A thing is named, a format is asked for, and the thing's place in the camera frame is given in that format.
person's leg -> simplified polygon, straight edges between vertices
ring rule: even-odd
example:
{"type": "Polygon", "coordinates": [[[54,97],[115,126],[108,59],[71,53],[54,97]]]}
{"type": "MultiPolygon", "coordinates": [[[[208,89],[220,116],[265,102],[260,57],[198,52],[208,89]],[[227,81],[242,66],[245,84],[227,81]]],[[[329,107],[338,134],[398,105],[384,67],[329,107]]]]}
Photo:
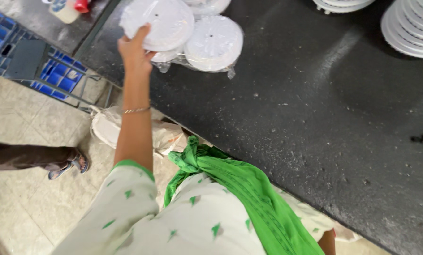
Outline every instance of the person's leg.
{"type": "Polygon", "coordinates": [[[17,170],[42,167],[60,171],[76,159],[78,150],[73,147],[38,145],[9,145],[0,143],[0,170],[17,170]]]}

bracelet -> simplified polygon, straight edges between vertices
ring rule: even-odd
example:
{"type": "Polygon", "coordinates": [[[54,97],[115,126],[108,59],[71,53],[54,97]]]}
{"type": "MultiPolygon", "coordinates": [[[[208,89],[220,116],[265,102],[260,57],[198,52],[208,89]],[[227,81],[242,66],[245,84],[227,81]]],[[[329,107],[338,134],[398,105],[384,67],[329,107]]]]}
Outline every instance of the bracelet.
{"type": "Polygon", "coordinates": [[[132,110],[125,110],[124,113],[140,113],[140,112],[145,112],[150,110],[150,106],[149,107],[143,107],[143,108],[136,108],[136,109],[132,109],[132,110]]]}

green trim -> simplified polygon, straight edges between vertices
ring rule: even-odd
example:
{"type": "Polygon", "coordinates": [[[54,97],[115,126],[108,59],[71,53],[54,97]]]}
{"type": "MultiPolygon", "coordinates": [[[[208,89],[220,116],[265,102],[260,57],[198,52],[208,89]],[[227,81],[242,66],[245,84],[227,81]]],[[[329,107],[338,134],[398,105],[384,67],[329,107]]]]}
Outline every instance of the green trim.
{"type": "Polygon", "coordinates": [[[120,161],[119,163],[115,164],[114,167],[112,168],[111,172],[118,166],[135,166],[141,170],[143,170],[150,179],[152,179],[152,181],[155,181],[155,177],[153,177],[153,173],[148,171],[145,167],[139,165],[136,161],[132,160],[132,159],[124,159],[122,161],[120,161]]]}

plastic wrap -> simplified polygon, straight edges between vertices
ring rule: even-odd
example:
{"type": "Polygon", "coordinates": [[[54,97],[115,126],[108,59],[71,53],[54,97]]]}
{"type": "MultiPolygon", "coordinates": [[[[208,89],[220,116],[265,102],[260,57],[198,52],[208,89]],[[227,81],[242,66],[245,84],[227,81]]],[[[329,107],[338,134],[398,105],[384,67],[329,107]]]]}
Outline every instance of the plastic wrap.
{"type": "Polygon", "coordinates": [[[120,26],[133,38],[146,22],[152,29],[142,46],[157,51],[152,63],[166,73],[171,63],[203,72],[227,72],[243,48],[243,30],[228,17],[218,14],[231,0],[135,0],[122,14],[120,26]],[[193,11],[197,21],[194,22],[193,11]]]}
{"type": "Polygon", "coordinates": [[[171,63],[175,63],[196,71],[227,72],[227,76],[232,79],[242,48],[243,30],[237,23],[221,15],[202,16],[196,22],[191,38],[182,50],[177,50],[174,59],[152,61],[163,73],[168,71],[171,63]]]}
{"type": "Polygon", "coordinates": [[[225,11],[231,0],[183,0],[197,19],[201,16],[218,15],[225,11]]]}
{"type": "Polygon", "coordinates": [[[178,48],[194,29],[192,10],[181,0],[135,0],[125,8],[120,26],[128,38],[133,38],[147,22],[152,29],[142,46],[150,51],[178,48]]]}

stack of white plates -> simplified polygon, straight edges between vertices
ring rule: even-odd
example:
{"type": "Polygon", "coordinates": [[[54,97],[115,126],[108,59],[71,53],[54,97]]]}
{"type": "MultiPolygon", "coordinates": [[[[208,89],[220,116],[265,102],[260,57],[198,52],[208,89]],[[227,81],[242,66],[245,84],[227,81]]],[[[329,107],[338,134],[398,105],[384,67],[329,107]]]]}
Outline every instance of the stack of white plates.
{"type": "Polygon", "coordinates": [[[203,15],[218,15],[225,11],[231,0],[183,0],[191,7],[194,16],[199,19],[203,15]]]}
{"type": "Polygon", "coordinates": [[[325,14],[347,13],[363,9],[375,0],[313,0],[317,9],[325,10],[325,14]]]}
{"type": "Polygon", "coordinates": [[[128,38],[133,38],[146,22],[152,25],[144,40],[144,49],[167,51],[184,44],[194,30],[194,15],[182,0],[135,0],[120,20],[128,38]]]}
{"type": "Polygon", "coordinates": [[[381,26],[393,48],[423,58],[423,0],[397,0],[385,12],[381,26]]]}
{"type": "Polygon", "coordinates": [[[232,65],[242,47],[243,31],[237,23],[221,15],[203,16],[196,22],[184,53],[186,60],[198,70],[216,72],[232,65]]]}
{"type": "Polygon", "coordinates": [[[152,61],[157,63],[169,62],[180,55],[182,50],[183,48],[180,46],[172,50],[160,51],[153,56],[152,61]]]}

